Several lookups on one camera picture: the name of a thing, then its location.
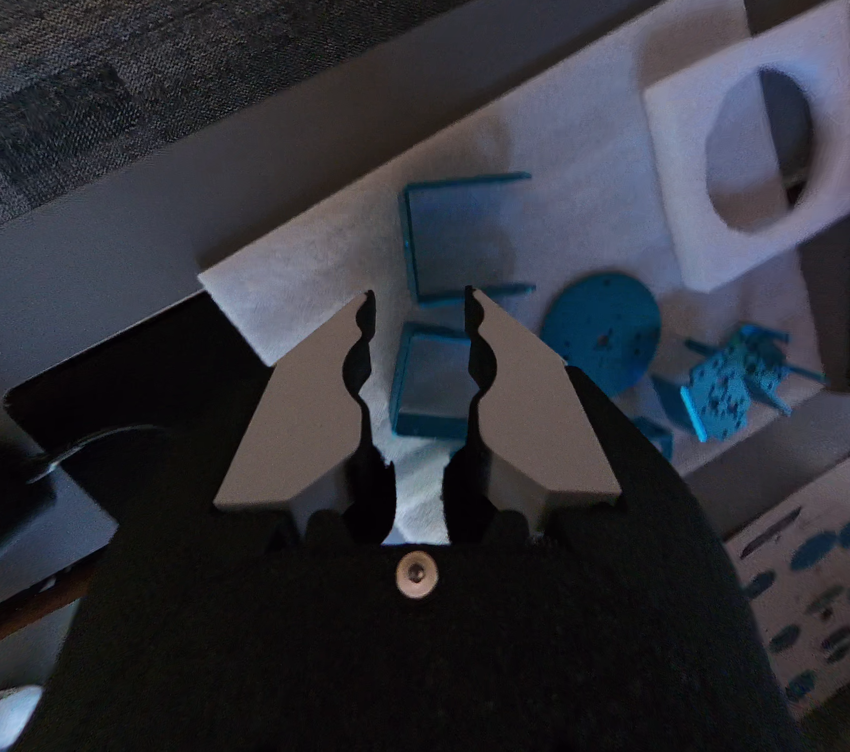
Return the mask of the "white foam block with hole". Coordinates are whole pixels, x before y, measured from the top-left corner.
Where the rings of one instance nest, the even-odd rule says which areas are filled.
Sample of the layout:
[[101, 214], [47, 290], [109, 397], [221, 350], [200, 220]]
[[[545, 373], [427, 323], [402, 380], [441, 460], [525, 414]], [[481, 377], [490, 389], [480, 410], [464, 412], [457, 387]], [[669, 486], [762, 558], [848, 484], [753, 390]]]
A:
[[[730, 227], [707, 186], [707, 137], [728, 91], [758, 69], [791, 78], [811, 108], [815, 152], [796, 207], [756, 230]], [[849, 0], [829, 0], [702, 58], [643, 91], [665, 217], [684, 284], [710, 292], [848, 214]]]

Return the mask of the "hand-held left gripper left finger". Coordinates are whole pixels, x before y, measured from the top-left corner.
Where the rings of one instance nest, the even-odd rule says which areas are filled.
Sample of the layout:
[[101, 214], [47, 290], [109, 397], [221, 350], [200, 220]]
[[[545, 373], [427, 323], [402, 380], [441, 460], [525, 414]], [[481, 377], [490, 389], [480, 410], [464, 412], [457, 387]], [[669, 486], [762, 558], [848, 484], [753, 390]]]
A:
[[356, 295], [280, 358], [214, 497], [222, 513], [282, 513], [301, 537], [336, 513], [355, 540], [382, 543], [395, 520], [394, 465], [360, 395], [371, 376], [376, 296]]

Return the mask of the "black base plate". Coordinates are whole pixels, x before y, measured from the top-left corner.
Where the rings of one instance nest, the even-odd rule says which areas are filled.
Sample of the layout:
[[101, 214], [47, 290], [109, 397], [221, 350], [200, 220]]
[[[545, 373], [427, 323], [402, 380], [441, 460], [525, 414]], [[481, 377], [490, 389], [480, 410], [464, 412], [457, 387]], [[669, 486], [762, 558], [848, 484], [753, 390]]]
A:
[[151, 617], [262, 555], [281, 513], [213, 499], [270, 369], [205, 294], [16, 386], [10, 416], [45, 449], [104, 428], [69, 474], [118, 523], [86, 604]]

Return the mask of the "white user manual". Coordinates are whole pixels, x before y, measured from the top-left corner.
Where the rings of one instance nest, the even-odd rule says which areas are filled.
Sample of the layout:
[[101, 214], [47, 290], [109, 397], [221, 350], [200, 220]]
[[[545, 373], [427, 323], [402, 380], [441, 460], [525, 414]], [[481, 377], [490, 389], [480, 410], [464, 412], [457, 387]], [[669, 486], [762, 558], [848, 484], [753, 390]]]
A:
[[849, 460], [836, 464], [726, 544], [793, 717], [849, 678]]

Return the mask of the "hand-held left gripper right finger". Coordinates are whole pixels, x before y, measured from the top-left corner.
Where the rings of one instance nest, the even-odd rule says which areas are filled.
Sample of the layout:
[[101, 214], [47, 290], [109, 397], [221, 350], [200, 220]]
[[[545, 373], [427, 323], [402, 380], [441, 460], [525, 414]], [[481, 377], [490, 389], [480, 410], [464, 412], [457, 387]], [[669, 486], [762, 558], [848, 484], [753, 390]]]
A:
[[480, 543], [498, 513], [536, 533], [558, 510], [614, 505], [621, 485], [563, 359], [473, 286], [464, 328], [477, 391], [444, 470], [449, 541]]

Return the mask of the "brown desk divider strip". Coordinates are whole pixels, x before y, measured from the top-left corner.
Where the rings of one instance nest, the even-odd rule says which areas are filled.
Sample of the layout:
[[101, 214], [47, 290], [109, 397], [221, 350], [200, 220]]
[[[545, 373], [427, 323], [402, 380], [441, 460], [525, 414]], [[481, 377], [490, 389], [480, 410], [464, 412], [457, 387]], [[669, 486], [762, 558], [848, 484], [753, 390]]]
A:
[[89, 582], [90, 578], [68, 580], [21, 600], [18, 604], [5, 602], [1, 612], [1, 639], [5, 640], [51, 613], [84, 598], [89, 590]]

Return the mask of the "white foam sheet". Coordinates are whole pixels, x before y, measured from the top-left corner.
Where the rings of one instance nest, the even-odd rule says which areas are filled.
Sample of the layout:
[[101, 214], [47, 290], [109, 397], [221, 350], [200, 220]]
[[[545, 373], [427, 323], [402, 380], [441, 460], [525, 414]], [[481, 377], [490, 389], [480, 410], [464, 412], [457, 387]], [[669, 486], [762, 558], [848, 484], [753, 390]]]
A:
[[745, 0], [664, 0], [536, 77], [438, 131], [206, 269], [200, 281], [265, 364], [273, 364], [364, 290], [377, 298], [365, 388], [375, 441], [395, 463], [396, 540], [445, 541], [440, 474], [450, 446], [393, 433], [388, 402], [407, 322], [462, 328], [462, 304], [417, 305], [403, 256], [400, 199], [413, 182], [527, 173], [417, 199], [415, 247], [427, 293], [453, 283], [533, 284], [499, 299], [536, 332], [577, 279], [619, 271], [661, 305], [658, 368], [688, 368], [678, 340], [721, 340], [742, 321], [789, 332], [791, 361], [822, 367], [796, 251], [708, 294], [685, 288], [665, 221], [643, 88], [750, 38]]

